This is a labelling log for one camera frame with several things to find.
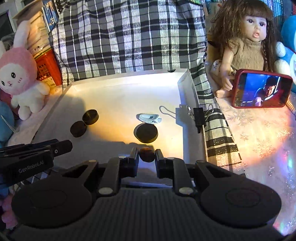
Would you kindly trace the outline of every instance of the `phone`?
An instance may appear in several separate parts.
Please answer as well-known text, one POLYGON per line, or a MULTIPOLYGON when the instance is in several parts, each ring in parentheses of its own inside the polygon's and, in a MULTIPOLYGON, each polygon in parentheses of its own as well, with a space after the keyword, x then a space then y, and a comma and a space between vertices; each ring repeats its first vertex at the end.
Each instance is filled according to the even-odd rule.
POLYGON ((284 74, 240 69, 235 74, 234 108, 284 107, 293 79, 284 74))

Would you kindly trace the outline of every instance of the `black and white checkered cloth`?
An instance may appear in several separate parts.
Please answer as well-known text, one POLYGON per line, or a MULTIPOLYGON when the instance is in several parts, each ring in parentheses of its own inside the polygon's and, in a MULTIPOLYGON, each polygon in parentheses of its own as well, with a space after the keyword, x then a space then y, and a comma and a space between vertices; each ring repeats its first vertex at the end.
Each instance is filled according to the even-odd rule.
POLYGON ((187 0, 72 1, 50 42, 63 87, 97 76, 153 69, 189 69, 207 119, 208 161, 236 173, 242 165, 205 72, 203 7, 187 0))

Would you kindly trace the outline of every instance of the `red phone case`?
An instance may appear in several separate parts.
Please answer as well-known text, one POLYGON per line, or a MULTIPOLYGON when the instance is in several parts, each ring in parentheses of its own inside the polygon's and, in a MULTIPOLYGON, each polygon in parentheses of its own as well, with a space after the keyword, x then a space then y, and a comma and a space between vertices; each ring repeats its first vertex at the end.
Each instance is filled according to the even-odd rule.
MULTIPOLYGON (((235 79, 234 79, 234 83, 233 83, 233 88, 234 88, 234 93, 236 93, 237 88, 238 88, 238 84, 239 84, 239 78, 241 76, 241 74, 243 73, 251 73, 251 74, 266 74, 266 75, 273 75, 273 76, 279 76, 279 77, 284 77, 287 79, 291 80, 291 86, 289 89, 289 93, 291 91, 292 88, 292 84, 293 84, 293 79, 291 78, 291 76, 285 75, 285 74, 279 74, 279 73, 273 73, 273 72, 267 72, 267 71, 260 71, 260 70, 251 70, 251 69, 239 69, 236 74, 235 74, 235 79)), ((236 109, 243 109, 243 108, 282 108, 284 107, 286 104, 283 104, 282 106, 242 106, 242 107, 238 107, 234 105, 234 101, 235 101, 235 94, 232 97, 232 106, 236 109)))

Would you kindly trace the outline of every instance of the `black round disc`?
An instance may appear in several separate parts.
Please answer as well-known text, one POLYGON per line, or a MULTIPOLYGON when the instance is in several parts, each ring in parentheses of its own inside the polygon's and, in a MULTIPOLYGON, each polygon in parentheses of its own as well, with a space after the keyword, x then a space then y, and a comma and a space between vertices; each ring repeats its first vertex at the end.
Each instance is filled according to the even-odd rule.
POLYGON ((82 121, 88 126, 96 123, 98 119, 99 115, 96 110, 88 110, 82 116, 82 121))
POLYGON ((86 132, 87 126, 83 121, 77 121, 75 122, 71 128, 70 132, 74 137, 81 137, 86 132))
POLYGON ((77 180, 47 178, 23 187, 12 199, 12 210, 20 223, 37 228, 70 224, 92 207, 90 192, 77 180))
POLYGON ((212 180, 201 193, 200 204, 213 220, 238 228, 273 223, 281 209, 273 189, 241 176, 212 180))
POLYGON ((152 124, 140 124, 134 130, 135 137, 142 143, 151 143, 158 137, 157 128, 152 124))

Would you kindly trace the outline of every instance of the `blue plush toy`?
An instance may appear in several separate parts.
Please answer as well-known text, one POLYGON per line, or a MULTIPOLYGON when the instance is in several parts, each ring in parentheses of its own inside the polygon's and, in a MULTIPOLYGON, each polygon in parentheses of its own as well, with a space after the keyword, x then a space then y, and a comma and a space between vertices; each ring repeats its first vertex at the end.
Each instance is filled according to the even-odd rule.
POLYGON ((283 43, 277 42, 276 54, 279 59, 274 68, 277 73, 292 77, 294 84, 292 91, 296 93, 296 15, 290 16, 283 24, 281 30, 283 43))
POLYGON ((8 141, 12 134, 12 130, 5 123, 1 116, 3 116, 7 123, 14 128, 15 119, 12 110, 6 103, 2 101, 0 101, 0 148, 4 147, 4 144, 8 141))

